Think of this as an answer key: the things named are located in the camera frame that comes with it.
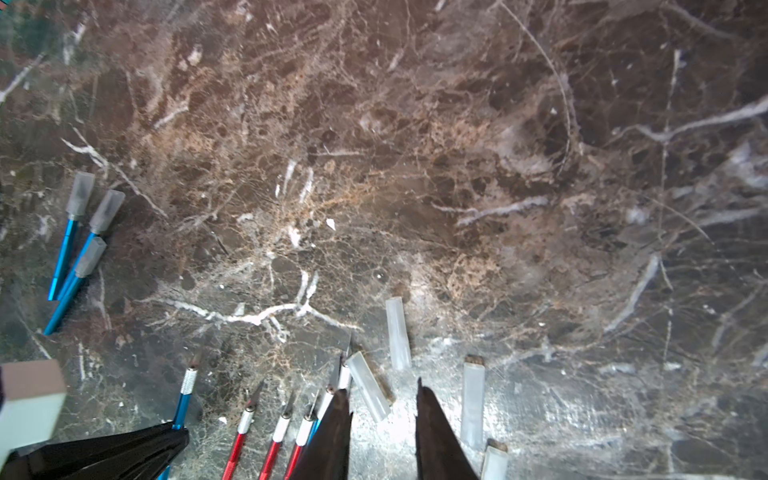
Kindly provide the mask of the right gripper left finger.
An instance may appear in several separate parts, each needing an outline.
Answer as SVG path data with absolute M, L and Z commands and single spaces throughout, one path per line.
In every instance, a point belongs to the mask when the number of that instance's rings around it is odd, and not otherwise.
M 336 391 L 290 479 L 347 480 L 352 418 L 348 391 Z

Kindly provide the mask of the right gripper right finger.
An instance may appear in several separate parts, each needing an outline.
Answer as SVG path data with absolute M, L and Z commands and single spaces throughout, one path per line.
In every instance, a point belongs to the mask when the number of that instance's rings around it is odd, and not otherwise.
M 418 478 L 478 480 L 432 389 L 418 379 L 416 395 Z

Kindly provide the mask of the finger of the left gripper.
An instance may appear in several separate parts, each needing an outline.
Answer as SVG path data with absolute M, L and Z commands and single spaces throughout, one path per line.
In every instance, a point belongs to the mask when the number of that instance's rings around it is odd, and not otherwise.
M 184 445 L 185 448 L 189 444 L 189 431 L 185 428 L 180 430 L 173 430 L 172 423 L 165 423 L 148 427 L 145 429 L 137 430 L 134 432 L 116 434 L 110 436 L 103 436 L 98 438 L 88 438 L 83 440 L 77 440 L 72 442 L 65 442 L 59 444 L 46 445 L 44 447 L 51 447 L 55 445 L 63 446 L 64 448 L 74 449 L 95 449 L 97 451 L 118 449 L 120 447 L 134 448 L 139 446 L 148 445 Z M 17 453 L 11 454 L 9 459 L 3 465 L 4 471 L 17 471 L 17 459 L 33 453 L 37 450 L 31 451 L 25 455 L 19 455 Z
M 18 479 L 157 479 L 185 446 L 148 445 L 97 451 L 41 448 L 17 459 Z

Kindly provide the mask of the red knife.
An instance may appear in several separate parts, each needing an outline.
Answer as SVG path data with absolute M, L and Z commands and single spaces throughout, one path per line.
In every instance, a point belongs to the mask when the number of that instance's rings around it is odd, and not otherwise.
M 350 354 L 351 346 L 352 346 L 352 337 L 349 337 L 347 346 L 342 351 L 339 357 L 339 369 L 338 369 L 338 380 L 337 380 L 338 390 L 348 390 L 351 385 L 351 381 L 352 381 L 351 372 L 349 370 L 349 367 L 347 366 L 347 359 Z
M 284 480 L 290 480 L 293 472 L 299 462 L 300 456 L 306 447 L 312 429 L 316 422 L 316 409 L 317 409 L 318 396 L 315 396 L 314 400 L 307 408 L 305 415 L 302 417 L 299 429 L 295 438 L 295 443 L 291 455 L 289 457 L 286 471 L 284 474 Z
M 280 417 L 271 437 L 271 443 L 267 450 L 264 463 L 262 465 L 259 480 L 269 480 L 277 462 L 280 448 L 287 433 L 290 420 L 293 414 L 293 407 L 296 400 L 296 392 L 292 392 L 284 405 Z
M 225 466 L 224 472 L 221 477 L 222 480 L 233 479 L 234 472 L 239 463 L 241 452 L 245 445 L 247 434 L 253 422 L 253 418 L 258 405 L 259 396 L 264 386 L 265 386 L 265 381 L 262 380 L 257 385 L 257 387 L 255 388 L 254 392 L 252 393 L 252 395 L 250 396 L 249 400 L 245 405 L 245 408 L 240 417 L 240 421 L 238 423 L 235 440 L 232 445 L 232 449 L 231 449 L 227 464 Z

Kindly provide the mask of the clear protective cap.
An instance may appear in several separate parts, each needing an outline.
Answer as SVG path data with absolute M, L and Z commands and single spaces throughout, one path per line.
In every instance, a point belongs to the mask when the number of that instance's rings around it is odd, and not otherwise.
M 483 446 L 483 412 L 486 369 L 481 357 L 467 356 L 463 363 L 461 440 L 470 448 Z
M 351 355 L 347 361 L 352 379 L 357 383 L 363 401 L 375 422 L 381 422 L 391 412 L 388 399 L 361 352 Z
M 508 466 L 508 447 L 501 442 L 489 439 L 483 456 L 480 479 L 506 480 Z
M 408 370 L 411 368 L 411 353 L 402 298 L 387 299 L 385 307 L 392 366 L 396 371 Z

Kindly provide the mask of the blue knife bottom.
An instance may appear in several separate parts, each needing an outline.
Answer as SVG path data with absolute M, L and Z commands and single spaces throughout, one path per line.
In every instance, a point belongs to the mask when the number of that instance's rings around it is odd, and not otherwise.
M 339 359 L 336 361 L 336 365 L 333 367 L 329 383 L 325 389 L 325 392 L 321 397 L 320 405 L 316 410 L 316 419 L 310 431 L 308 442 L 312 441 L 317 430 L 319 429 L 320 423 L 322 422 L 322 419 L 332 402 L 336 388 L 340 385 L 342 359 L 343 359 L 343 356 L 340 355 Z

